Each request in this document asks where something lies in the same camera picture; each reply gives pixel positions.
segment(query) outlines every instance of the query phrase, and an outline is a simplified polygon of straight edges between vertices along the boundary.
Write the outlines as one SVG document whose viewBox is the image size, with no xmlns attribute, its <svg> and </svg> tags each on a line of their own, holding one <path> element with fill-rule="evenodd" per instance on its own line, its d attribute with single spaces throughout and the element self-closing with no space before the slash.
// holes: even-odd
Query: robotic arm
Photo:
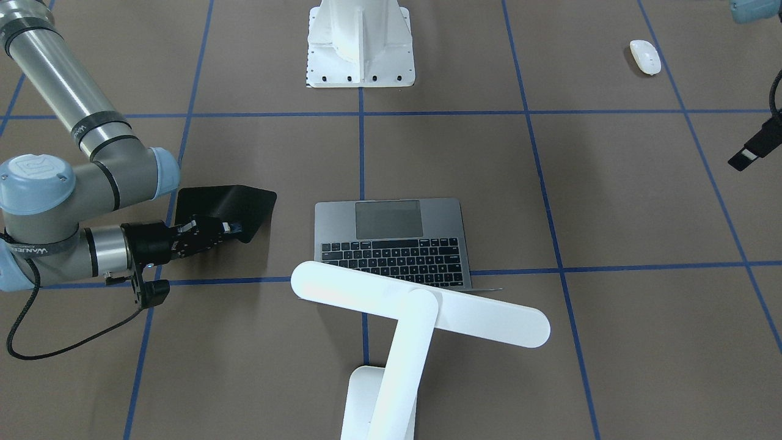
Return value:
<svg viewBox="0 0 782 440">
<path fill-rule="evenodd" d="M 733 0 L 730 11 L 736 23 L 749 23 L 775 15 L 782 20 L 782 0 Z M 782 144 L 782 112 L 777 109 L 775 98 L 780 79 L 782 71 L 774 78 L 769 94 L 772 117 L 744 144 L 744 148 L 728 160 L 728 164 L 738 171 L 743 171 L 759 157 L 766 157 Z"/>
<path fill-rule="evenodd" d="M 736 23 L 749 23 L 782 14 L 782 0 L 733 0 L 730 12 Z"/>
<path fill-rule="evenodd" d="M 163 302 L 166 280 L 144 281 L 145 267 L 206 251 L 230 238 L 248 243 L 271 213 L 276 194 L 246 186 L 183 189 L 174 227 L 163 222 L 80 229 L 79 223 L 177 189 L 176 159 L 147 148 L 75 59 L 42 0 L 0 0 L 0 48 L 70 131 L 89 159 L 71 167 L 42 154 L 0 165 L 0 208 L 7 236 L 0 243 L 0 290 L 104 275 L 130 280 L 142 308 Z M 114 273 L 130 272 L 113 277 Z"/>
</svg>

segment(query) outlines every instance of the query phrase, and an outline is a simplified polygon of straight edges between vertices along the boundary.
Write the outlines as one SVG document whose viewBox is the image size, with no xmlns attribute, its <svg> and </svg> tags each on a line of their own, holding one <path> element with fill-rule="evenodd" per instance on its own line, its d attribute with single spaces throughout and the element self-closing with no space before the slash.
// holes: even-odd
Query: brown floor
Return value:
<svg viewBox="0 0 782 440">
<path fill-rule="evenodd" d="M 539 308 L 528 350 L 436 331 L 418 438 L 779 438 L 782 153 L 726 161 L 768 119 L 776 19 L 727 2 L 406 0 L 415 86 L 304 86 L 317 0 L 53 6 L 182 186 L 277 192 L 271 224 L 164 266 L 164 304 L 73 352 L 0 355 L 0 438 L 338 438 L 350 372 L 394 322 L 301 301 L 323 200 L 458 197 L 473 281 Z M 628 44 L 658 46 L 638 71 Z M 84 161 L 9 59 L 2 159 Z M 90 221 L 166 219 L 169 198 Z M 122 320 L 127 286 L 45 289 L 16 339 L 61 348 Z M 10 328 L 27 292 L 0 294 Z"/>
</svg>

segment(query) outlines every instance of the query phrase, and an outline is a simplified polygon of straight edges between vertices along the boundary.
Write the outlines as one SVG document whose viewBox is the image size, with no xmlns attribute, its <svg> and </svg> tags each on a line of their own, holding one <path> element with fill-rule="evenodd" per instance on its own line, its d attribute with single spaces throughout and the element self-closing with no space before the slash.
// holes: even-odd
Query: white mouse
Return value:
<svg viewBox="0 0 782 440">
<path fill-rule="evenodd" d="M 657 49 L 649 42 L 644 40 L 632 40 L 630 42 L 630 52 L 633 54 L 638 67 L 645 74 L 659 74 L 662 69 L 660 64 L 660 55 Z"/>
</svg>

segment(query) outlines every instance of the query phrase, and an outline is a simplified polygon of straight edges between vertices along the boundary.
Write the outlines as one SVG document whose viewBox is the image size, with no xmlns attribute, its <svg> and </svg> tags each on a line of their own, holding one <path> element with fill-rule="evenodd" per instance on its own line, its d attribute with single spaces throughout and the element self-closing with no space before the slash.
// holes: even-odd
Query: silver laptop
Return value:
<svg viewBox="0 0 782 440">
<path fill-rule="evenodd" d="M 315 261 L 472 289 L 461 207 L 454 198 L 315 204 Z"/>
</svg>

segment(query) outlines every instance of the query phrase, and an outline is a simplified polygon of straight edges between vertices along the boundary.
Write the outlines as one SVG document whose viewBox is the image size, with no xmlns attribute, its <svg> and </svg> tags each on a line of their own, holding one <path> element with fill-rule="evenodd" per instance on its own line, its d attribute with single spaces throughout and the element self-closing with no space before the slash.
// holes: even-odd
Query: laptop key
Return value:
<svg viewBox="0 0 782 440">
<path fill-rule="evenodd" d="M 321 261 L 341 260 L 341 259 L 343 259 L 342 251 L 321 252 Z"/>
<path fill-rule="evenodd" d="M 459 248 L 456 246 L 440 247 L 437 251 L 440 255 L 459 255 Z"/>
<path fill-rule="evenodd" d="M 418 246 L 418 240 L 386 240 L 372 242 L 372 249 L 391 249 L 393 247 L 413 246 Z"/>
</svg>

